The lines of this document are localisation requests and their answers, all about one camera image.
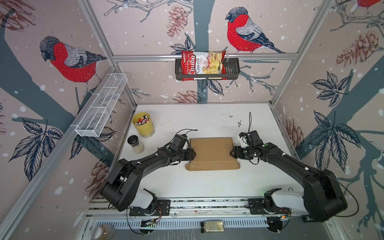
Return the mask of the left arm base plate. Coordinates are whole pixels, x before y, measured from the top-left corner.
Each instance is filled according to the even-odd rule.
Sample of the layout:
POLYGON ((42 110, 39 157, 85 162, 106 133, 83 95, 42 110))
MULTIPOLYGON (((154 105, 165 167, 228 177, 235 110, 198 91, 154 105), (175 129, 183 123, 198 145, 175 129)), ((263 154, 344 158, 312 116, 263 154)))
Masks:
POLYGON ((130 217, 160 217, 169 216, 171 201, 168 199, 153 200, 148 208, 131 207, 128 211, 130 217))

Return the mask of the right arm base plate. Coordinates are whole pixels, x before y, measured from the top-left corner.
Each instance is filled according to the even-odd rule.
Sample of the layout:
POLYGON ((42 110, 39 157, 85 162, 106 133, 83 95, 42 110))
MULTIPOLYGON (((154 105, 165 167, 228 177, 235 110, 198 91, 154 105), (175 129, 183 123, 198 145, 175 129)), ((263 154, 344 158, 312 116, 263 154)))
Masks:
POLYGON ((291 209, 278 207, 272 200, 264 198, 248 199, 246 206, 252 215, 290 215, 291 209))

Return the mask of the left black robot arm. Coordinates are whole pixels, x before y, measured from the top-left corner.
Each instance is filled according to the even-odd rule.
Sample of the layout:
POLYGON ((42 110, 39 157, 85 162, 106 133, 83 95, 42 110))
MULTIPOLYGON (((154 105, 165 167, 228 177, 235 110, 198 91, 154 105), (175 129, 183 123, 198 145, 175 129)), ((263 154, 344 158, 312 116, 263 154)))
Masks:
POLYGON ((191 162, 196 157, 186 134, 176 134, 171 142, 142 159, 119 160, 102 183, 99 194, 115 209, 122 212, 129 208, 139 208, 148 215, 157 210, 158 197, 139 186, 141 180, 160 168, 191 162))

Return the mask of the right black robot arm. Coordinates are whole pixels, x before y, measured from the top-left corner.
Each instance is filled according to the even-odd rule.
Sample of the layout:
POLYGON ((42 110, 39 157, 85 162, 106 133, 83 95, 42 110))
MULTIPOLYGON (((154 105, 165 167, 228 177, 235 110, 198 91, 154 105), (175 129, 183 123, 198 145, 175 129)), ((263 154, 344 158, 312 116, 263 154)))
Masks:
POLYGON ((296 180, 304 189, 302 200, 305 211, 310 219, 316 222, 324 222, 348 208, 343 191, 333 172, 320 171, 297 161, 272 143, 261 144, 254 148, 235 146, 230 155, 242 160, 252 160, 257 157, 296 180))

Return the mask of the brown cardboard box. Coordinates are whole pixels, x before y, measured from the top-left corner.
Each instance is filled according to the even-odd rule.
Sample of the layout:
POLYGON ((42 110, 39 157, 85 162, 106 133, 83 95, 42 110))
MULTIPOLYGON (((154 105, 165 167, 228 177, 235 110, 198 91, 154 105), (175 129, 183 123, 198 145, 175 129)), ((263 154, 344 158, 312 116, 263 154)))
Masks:
POLYGON ((194 138, 191 147, 196 156, 185 166, 190 172, 240 169, 240 163, 230 155, 234 148, 232 138, 194 138))

